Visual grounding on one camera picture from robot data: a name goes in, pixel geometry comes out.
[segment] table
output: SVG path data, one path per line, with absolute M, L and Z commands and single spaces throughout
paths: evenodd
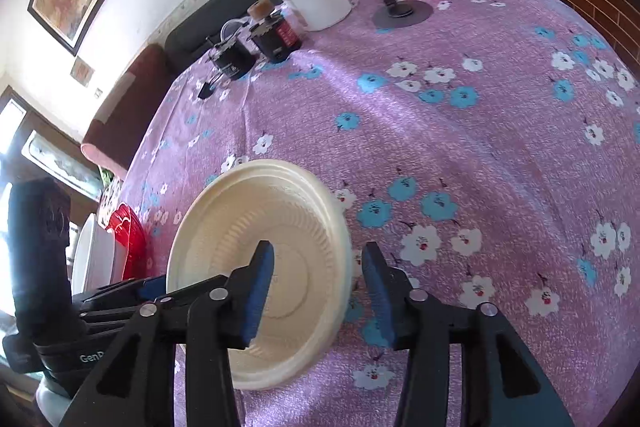
M 335 193 L 354 251 L 377 241 L 446 303 L 493 301 L 576 425 L 596 426 L 640 360 L 640 89 L 559 0 L 428 2 L 426 22 L 382 31 L 381 0 L 352 0 L 289 60 L 206 101 L 207 57 L 184 71 L 122 192 L 148 233 L 147 274 L 165 272 L 182 216 L 217 176 L 296 163 Z M 356 275 L 330 352 L 283 388 L 239 393 L 245 425 L 393 425 L 406 353 L 386 349 Z M 459 369 L 451 385 L 456 417 Z

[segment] brown lid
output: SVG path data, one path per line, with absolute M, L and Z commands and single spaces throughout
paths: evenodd
M 259 0 L 258 2 L 249 6 L 247 13 L 252 17 L 254 21 L 258 22 L 264 19 L 267 15 L 270 15 L 274 9 L 275 6 L 270 0 Z

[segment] floral tablecloth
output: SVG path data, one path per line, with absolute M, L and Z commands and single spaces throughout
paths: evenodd
M 381 0 L 352 0 L 289 60 L 206 101 L 206 56 L 181 74 L 122 192 L 148 233 L 148 275 L 165 272 L 207 184 L 242 162 L 288 160 L 334 192 L 354 252 L 377 241 L 442 301 L 496 303 L 576 425 L 596 426 L 640 361 L 640 89 L 559 0 L 428 2 L 426 22 L 382 31 Z M 405 363 L 356 270 L 332 349 L 282 388 L 239 393 L 242 421 L 391 426 Z M 177 425 L 183 378 L 178 357 Z M 455 368 L 451 383 L 456 417 Z

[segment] red basket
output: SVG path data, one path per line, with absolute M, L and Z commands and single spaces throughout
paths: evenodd
M 123 280 L 146 277 L 146 237 L 138 216 L 126 203 L 109 218 L 107 230 L 113 230 L 116 241 L 127 248 Z

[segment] silver rivet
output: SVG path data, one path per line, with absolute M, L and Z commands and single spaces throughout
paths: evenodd
M 209 292 L 209 298 L 212 301 L 223 301 L 226 299 L 226 296 L 229 295 L 229 292 L 224 288 L 213 288 Z
M 409 298 L 416 302 L 425 302 L 429 298 L 429 294 L 422 288 L 416 288 L 409 292 Z
M 491 302 L 483 302 L 480 304 L 480 311 L 487 317 L 495 317 L 498 314 L 498 308 Z
M 151 302 L 140 306 L 140 315 L 142 315 L 143 317 L 150 317 L 151 315 L 155 315 L 157 311 L 158 307 Z

